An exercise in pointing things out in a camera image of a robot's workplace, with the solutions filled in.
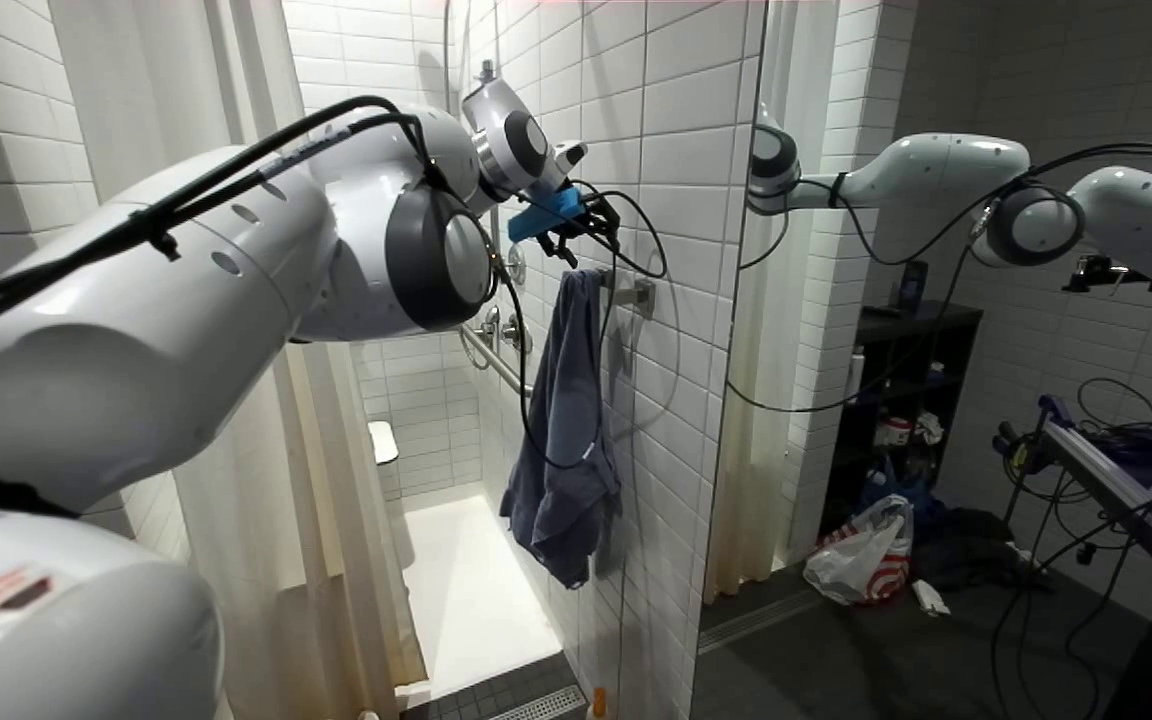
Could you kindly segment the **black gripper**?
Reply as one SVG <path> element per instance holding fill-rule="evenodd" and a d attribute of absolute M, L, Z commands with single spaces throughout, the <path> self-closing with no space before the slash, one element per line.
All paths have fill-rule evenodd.
<path fill-rule="evenodd" d="M 534 245 L 543 247 L 543 256 L 559 256 L 564 263 L 578 263 L 574 252 L 568 247 L 570 241 L 588 235 L 588 241 L 621 247 L 614 233 L 621 233 L 621 218 L 588 211 L 588 216 L 574 216 L 568 223 L 539 233 Z"/>

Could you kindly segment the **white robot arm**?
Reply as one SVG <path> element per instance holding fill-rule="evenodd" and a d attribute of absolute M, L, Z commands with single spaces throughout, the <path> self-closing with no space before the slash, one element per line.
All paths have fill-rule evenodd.
<path fill-rule="evenodd" d="M 309 340 L 473 320 L 481 229 L 559 252 L 574 139 L 500 75 L 454 112 L 348 97 L 255 143 L 176 159 L 0 277 L 0 720 L 213 720 L 206 582 L 89 508 L 195 459 Z"/>

